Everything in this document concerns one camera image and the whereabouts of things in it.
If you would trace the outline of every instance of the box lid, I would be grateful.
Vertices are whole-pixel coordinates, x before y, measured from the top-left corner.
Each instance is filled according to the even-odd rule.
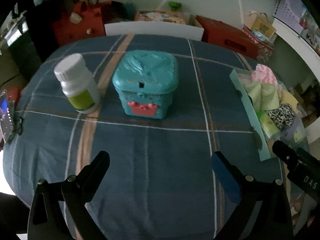
[[[124,55],[113,75],[119,90],[168,94],[178,86],[178,65],[172,54],[133,50]]]

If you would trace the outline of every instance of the green packet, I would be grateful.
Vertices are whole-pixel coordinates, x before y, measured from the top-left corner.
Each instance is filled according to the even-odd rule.
[[[257,117],[268,139],[280,132],[280,130],[278,129],[278,127],[276,127],[275,123],[271,120],[269,115],[267,115],[264,111],[258,112]]]

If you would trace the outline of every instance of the green cloth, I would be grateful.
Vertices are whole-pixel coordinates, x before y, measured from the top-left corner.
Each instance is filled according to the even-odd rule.
[[[256,113],[279,108],[277,88],[273,84],[261,83],[259,80],[244,85],[245,91],[252,100]]]

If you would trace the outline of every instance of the pink latch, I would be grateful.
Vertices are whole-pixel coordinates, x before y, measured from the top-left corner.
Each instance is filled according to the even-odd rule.
[[[158,106],[154,104],[145,105],[134,101],[130,101],[127,104],[135,115],[155,116],[158,109]]]

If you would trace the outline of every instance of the green bottle label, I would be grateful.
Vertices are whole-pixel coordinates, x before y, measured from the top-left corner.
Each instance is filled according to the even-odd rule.
[[[68,97],[68,100],[78,111],[85,111],[94,106],[94,101],[88,90],[85,90],[74,97]]]

